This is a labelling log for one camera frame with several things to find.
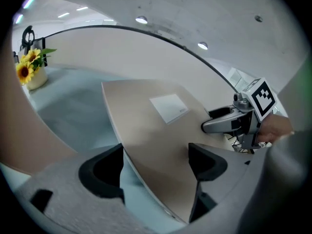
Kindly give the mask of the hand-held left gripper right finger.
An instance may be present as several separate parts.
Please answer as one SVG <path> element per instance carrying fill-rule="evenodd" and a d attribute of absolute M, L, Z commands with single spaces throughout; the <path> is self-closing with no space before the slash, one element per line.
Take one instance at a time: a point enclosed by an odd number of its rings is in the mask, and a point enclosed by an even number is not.
<path fill-rule="evenodd" d="M 255 192 L 267 149 L 237 153 L 189 144 L 189 165 L 197 179 L 191 225 L 237 225 Z"/>

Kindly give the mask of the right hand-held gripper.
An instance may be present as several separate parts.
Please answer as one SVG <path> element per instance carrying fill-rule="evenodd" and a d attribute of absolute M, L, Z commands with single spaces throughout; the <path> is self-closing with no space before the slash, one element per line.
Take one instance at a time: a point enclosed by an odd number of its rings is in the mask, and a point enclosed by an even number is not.
<path fill-rule="evenodd" d="M 256 142 L 258 132 L 262 121 L 275 105 L 275 96 L 265 78 L 256 78 L 234 95 L 233 106 L 208 111 L 211 119 L 202 123 L 201 130 L 208 134 L 237 130 L 237 139 L 242 148 L 260 148 Z"/>

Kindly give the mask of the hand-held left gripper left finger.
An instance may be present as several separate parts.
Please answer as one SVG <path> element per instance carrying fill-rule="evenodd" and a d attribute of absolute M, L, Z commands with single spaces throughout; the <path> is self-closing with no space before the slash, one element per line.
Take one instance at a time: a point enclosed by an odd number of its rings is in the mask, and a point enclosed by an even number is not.
<path fill-rule="evenodd" d="M 17 199 L 74 234 L 156 234 L 125 206 L 120 187 L 121 144 L 80 153 L 49 165 L 16 190 Z"/>

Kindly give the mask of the person's right forearm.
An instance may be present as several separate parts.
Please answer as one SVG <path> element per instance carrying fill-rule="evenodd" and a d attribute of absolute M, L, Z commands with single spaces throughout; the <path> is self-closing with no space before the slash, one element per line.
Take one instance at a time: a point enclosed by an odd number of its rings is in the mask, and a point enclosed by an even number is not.
<path fill-rule="evenodd" d="M 294 130 L 288 117 L 268 114 L 261 123 L 257 141 L 273 144 L 281 137 L 293 133 Z"/>

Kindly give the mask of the beige office partition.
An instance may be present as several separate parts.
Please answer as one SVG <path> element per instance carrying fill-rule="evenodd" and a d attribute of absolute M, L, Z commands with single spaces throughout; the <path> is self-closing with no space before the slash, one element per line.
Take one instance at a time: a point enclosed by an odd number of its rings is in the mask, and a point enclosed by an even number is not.
<path fill-rule="evenodd" d="M 84 26 L 33 40 L 57 49 L 48 65 L 93 70 L 132 79 L 165 79 L 198 100 L 229 103 L 235 88 L 206 60 L 164 37 L 124 26 Z"/>

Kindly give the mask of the potted yellow sunflower bouquet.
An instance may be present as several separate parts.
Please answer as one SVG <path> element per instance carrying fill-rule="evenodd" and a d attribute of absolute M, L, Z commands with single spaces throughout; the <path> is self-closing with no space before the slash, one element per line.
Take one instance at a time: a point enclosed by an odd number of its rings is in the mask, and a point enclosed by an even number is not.
<path fill-rule="evenodd" d="M 48 54 L 55 52 L 57 49 L 31 49 L 26 55 L 21 57 L 21 61 L 16 65 L 16 73 L 22 86 L 28 91 L 40 88 L 48 81 L 45 71 Z"/>

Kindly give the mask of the black office chair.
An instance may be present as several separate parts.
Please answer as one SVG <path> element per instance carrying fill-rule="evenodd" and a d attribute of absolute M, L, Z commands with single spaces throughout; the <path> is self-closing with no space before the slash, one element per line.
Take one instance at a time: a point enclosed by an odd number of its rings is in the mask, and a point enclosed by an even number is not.
<path fill-rule="evenodd" d="M 20 50 L 23 48 L 29 49 L 33 44 L 33 40 L 35 40 L 35 33 L 33 26 L 29 25 L 22 33 Z"/>

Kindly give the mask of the row of ceiling light panels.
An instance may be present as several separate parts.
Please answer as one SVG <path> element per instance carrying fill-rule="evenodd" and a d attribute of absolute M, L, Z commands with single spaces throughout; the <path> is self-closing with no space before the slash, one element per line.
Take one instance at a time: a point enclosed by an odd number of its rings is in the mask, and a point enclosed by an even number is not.
<path fill-rule="evenodd" d="M 98 12 L 85 4 L 66 0 L 26 0 L 21 9 L 14 15 L 14 24 L 31 22 L 114 22 L 103 12 Z"/>

